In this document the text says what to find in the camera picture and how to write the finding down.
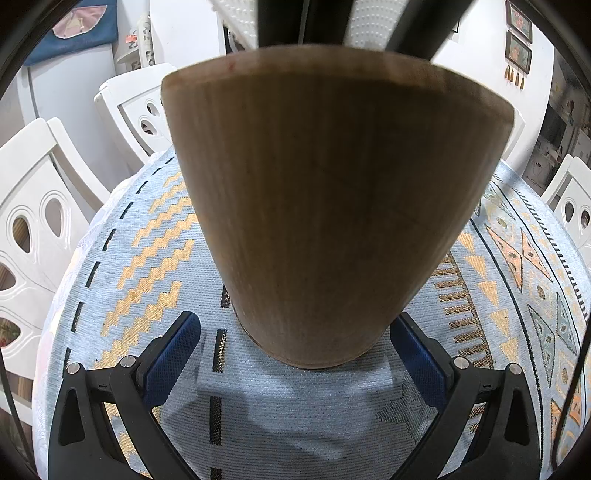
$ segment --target white chair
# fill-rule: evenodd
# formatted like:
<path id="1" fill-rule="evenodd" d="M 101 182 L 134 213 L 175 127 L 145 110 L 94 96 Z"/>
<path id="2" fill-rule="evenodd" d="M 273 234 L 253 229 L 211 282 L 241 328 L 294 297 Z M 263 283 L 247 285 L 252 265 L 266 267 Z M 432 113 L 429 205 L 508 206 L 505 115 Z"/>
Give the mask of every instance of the white chair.
<path id="1" fill-rule="evenodd" d="M 161 63 L 107 80 L 95 104 L 129 166 L 139 170 L 150 155 L 170 148 L 170 131 L 160 98 L 162 79 L 176 68 Z"/>
<path id="2" fill-rule="evenodd" d="M 541 198 L 550 205 L 558 194 L 560 200 L 554 214 L 573 239 L 591 273 L 591 170 L 579 157 L 565 156 Z"/>
<path id="3" fill-rule="evenodd" d="M 517 145 L 517 141 L 519 140 L 519 137 L 521 136 L 521 134 L 523 133 L 523 130 L 525 128 L 525 120 L 523 118 L 523 115 L 521 115 L 521 112 L 517 108 L 514 108 L 514 111 L 515 111 L 515 115 L 514 115 L 513 130 L 511 131 L 511 136 L 509 137 L 509 140 L 507 141 L 507 145 L 501 155 L 501 158 L 505 161 L 507 161 L 507 159 L 509 158 L 509 155 L 511 155 L 511 152 L 513 152 L 513 149 Z"/>
<path id="4" fill-rule="evenodd" d="M 31 379 L 53 295 L 88 229 L 50 155 L 93 208 L 109 197 L 57 118 L 32 121 L 0 148 L 0 317 L 20 329 L 2 355 L 7 370 Z M 28 231 L 25 244 L 23 230 Z M 30 403 L 16 401 L 30 423 Z M 0 408 L 8 410 L 3 391 Z"/>

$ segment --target wooden cone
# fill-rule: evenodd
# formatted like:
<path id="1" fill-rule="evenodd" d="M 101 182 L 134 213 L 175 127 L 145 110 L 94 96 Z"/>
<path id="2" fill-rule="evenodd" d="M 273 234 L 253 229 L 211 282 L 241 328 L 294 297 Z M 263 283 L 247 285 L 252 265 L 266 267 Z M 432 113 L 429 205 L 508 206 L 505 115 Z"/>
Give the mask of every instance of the wooden cone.
<path id="1" fill-rule="evenodd" d="M 209 60 L 162 96 L 239 321 L 302 368 L 380 338 L 466 224 L 513 124 L 467 78 L 340 46 Z"/>

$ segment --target tablecloth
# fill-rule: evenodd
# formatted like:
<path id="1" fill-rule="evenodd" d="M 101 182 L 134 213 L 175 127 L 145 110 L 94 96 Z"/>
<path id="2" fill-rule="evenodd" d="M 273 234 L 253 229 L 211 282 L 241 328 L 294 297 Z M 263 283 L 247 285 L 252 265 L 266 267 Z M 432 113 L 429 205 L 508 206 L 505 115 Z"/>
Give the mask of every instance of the tablecloth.
<path id="1" fill-rule="evenodd" d="M 485 368 L 522 365 L 537 415 L 541 478 L 550 474 L 590 294 L 571 239 L 501 161 L 463 232 L 405 310 L 451 356 Z M 258 349 L 235 318 L 170 150 L 113 192 L 51 306 L 33 398 L 42 478 L 68 364 L 110 367 L 139 355 L 183 310 L 199 315 L 202 337 L 155 416 L 200 478 L 387 479 L 436 415 L 387 333 L 360 358 L 324 371 L 289 367 Z M 559 458 L 591 415 L 589 372 L 587 359 Z M 444 472 L 461 462 L 482 411 L 473 409 Z M 108 413 L 129 464 L 145 473 L 116 408 Z"/>

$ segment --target picture frame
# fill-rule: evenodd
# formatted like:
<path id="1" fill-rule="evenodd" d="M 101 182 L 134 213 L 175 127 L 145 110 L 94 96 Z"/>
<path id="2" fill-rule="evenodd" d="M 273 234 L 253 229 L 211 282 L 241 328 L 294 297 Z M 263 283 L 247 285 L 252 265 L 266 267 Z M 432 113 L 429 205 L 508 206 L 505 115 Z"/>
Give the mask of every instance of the picture frame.
<path id="1" fill-rule="evenodd" d="M 531 49 L 523 43 L 516 35 L 507 31 L 507 41 L 505 45 L 505 58 L 517 65 L 525 73 L 530 72 L 531 67 Z"/>
<path id="2" fill-rule="evenodd" d="M 507 11 L 507 25 L 513 28 L 519 35 L 526 39 L 529 43 L 533 42 L 533 24 L 521 10 L 513 5 L 509 0 L 506 0 Z"/>

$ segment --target blue gripper pad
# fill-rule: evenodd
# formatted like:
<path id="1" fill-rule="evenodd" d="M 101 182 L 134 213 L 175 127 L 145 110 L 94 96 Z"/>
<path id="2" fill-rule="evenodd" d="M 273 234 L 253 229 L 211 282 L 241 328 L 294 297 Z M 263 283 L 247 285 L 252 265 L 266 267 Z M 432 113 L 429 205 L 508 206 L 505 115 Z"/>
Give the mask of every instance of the blue gripper pad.
<path id="1" fill-rule="evenodd" d="M 443 409 L 447 403 L 445 375 L 427 347 L 400 317 L 390 325 L 390 341 L 425 403 Z"/>
<path id="2" fill-rule="evenodd" d="M 144 405 L 154 408 L 166 402 L 200 337 L 199 317 L 190 313 L 146 373 Z"/>

